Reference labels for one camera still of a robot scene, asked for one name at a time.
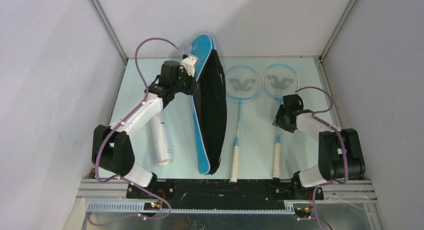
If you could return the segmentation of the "blue racket cover bag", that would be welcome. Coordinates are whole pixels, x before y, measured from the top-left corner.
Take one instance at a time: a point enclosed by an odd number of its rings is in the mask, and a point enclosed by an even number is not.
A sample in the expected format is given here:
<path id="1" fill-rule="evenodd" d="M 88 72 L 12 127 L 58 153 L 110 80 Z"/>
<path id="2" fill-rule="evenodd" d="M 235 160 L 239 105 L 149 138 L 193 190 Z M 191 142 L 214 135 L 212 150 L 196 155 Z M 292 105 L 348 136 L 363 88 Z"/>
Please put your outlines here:
<path id="1" fill-rule="evenodd" d="M 197 170 L 201 175 L 213 175 L 220 167 L 227 127 L 224 68 L 215 41 L 207 33 L 199 34 L 187 53 L 198 58 L 198 88 L 191 97 Z"/>

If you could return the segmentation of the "white shuttlecock tube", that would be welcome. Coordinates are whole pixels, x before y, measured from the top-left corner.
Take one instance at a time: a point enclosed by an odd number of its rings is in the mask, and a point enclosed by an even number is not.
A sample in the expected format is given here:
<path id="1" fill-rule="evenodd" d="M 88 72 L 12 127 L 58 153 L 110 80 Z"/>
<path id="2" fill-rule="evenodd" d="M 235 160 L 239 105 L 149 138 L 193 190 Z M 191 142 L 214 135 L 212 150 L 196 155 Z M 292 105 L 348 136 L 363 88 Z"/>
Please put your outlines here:
<path id="1" fill-rule="evenodd" d="M 161 113 L 157 113 L 150 120 L 153 133 L 156 158 L 159 166 L 168 166 L 174 162 L 173 153 L 169 146 L 166 124 Z"/>

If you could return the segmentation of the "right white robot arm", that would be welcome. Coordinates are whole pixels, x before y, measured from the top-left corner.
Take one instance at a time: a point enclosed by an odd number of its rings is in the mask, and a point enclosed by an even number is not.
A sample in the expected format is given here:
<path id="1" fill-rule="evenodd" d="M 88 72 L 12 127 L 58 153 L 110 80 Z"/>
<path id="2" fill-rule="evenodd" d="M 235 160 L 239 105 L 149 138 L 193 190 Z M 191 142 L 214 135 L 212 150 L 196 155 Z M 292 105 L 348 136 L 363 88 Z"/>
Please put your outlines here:
<path id="1" fill-rule="evenodd" d="M 289 133 L 303 132 L 318 143 L 317 164 L 293 175 L 291 194 L 304 199 L 311 187 L 340 182 L 365 174 L 366 165 L 358 132 L 340 128 L 319 118 L 304 108 L 298 94 L 285 95 L 274 118 L 273 125 Z"/>

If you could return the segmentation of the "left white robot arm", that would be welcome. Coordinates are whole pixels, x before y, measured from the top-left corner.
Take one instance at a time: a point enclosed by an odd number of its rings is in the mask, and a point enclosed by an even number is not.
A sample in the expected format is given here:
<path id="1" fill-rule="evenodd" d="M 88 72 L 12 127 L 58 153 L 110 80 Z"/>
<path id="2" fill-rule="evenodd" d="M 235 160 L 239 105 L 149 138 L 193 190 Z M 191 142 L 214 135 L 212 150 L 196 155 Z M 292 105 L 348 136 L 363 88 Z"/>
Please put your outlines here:
<path id="1" fill-rule="evenodd" d="M 139 185 L 145 198 L 153 198 L 158 184 L 156 175 L 136 163 L 131 135 L 157 116 L 175 95 L 193 95 L 198 84 L 196 70 L 198 59 L 189 55 L 181 62 L 166 60 L 160 74 L 150 84 L 142 99 L 122 118 L 109 126 L 98 125 L 93 132 L 91 160 L 95 168 L 103 168 L 117 177 Z"/>

